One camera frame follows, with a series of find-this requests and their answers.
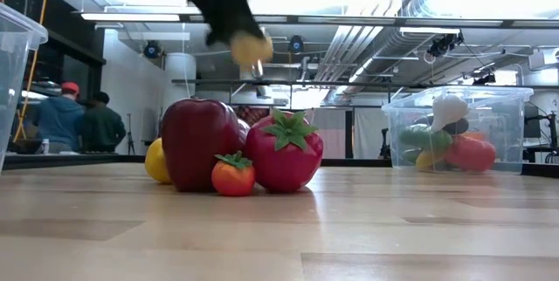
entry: green jacket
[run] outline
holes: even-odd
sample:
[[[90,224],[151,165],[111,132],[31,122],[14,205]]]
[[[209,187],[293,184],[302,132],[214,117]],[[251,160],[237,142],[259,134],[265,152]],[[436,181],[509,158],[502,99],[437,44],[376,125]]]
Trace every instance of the green jacket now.
[[[90,147],[116,147],[126,136],[121,116],[106,106],[97,106],[86,111],[83,119],[82,140],[84,150]]]

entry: red fruit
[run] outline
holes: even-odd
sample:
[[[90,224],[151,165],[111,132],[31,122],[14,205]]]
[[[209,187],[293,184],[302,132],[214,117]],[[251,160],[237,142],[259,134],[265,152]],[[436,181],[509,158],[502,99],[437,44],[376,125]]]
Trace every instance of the red fruit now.
[[[222,102],[182,99],[165,112],[163,151],[169,178],[181,192],[215,190],[211,171],[215,154],[234,154],[243,147],[237,116]]]
[[[445,160],[463,171],[483,172],[492,167],[496,156],[491,143],[457,135],[453,137]]]
[[[241,131],[241,142],[244,145],[246,143],[246,135],[248,135],[248,131],[251,130],[251,127],[246,124],[244,120],[238,119],[238,129]]]
[[[279,193],[304,187],[321,165],[323,142],[303,112],[274,110],[251,127],[245,155],[252,160],[256,182]]]
[[[240,151],[235,155],[217,155],[221,161],[211,172],[211,181],[220,195],[246,196],[254,186],[254,168],[250,160],[242,157]]]

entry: yellow ball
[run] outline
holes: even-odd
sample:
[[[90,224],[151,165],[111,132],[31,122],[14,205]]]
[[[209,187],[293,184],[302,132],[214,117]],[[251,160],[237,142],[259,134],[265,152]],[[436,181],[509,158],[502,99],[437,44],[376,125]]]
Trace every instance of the yellow ball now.
[[[239,32],[231,40],[231,56],[239,65],[254,65],[259,60],[266,62],[272,58],[272,55],[271,38],[260,39]]]
[[[162,139],[156,139],[148,148],[146,161],[144,162],[146,172],[154,180],[162,184],[170,184],[169,174],[165,166],[165,153],[163,152]]]

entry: blue shirt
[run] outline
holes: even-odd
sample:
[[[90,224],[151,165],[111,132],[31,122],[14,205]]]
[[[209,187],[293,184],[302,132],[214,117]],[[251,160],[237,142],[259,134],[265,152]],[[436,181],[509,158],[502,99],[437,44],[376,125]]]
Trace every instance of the blue shirt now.
[[[33,125],[38,127],[39,138],[64,143],[78,152],[83,115],[84,108],[78,102],[65,97],[51,97],[38,105]]]

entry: green strawberry leaves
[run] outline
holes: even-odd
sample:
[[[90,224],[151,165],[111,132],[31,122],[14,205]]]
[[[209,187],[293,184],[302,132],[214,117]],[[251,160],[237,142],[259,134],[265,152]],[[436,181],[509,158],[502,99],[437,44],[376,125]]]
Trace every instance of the green strawberry leaves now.
[[[274,124],[263,127],[262,131],[277,137],[274,150],[279,151],[283,147],[292,143],[301,150],[307,149],[305,137],[316,132],[317,127],[305,123],[305,112],[297,112],[291,118],[278,109],[273,109]]]
[[[237,168],[237,169],[243,169],[243,168],[247,168],[250,167],[252,165],[252,161],[246,159],[243,157],[243,153],[241,151],[237,151],[237,153],[235,153],[234,155],[231,154],[226,154],[226,155],[221,155],[221,154],[216,154],[216,158],[218,158],[219,160]]]

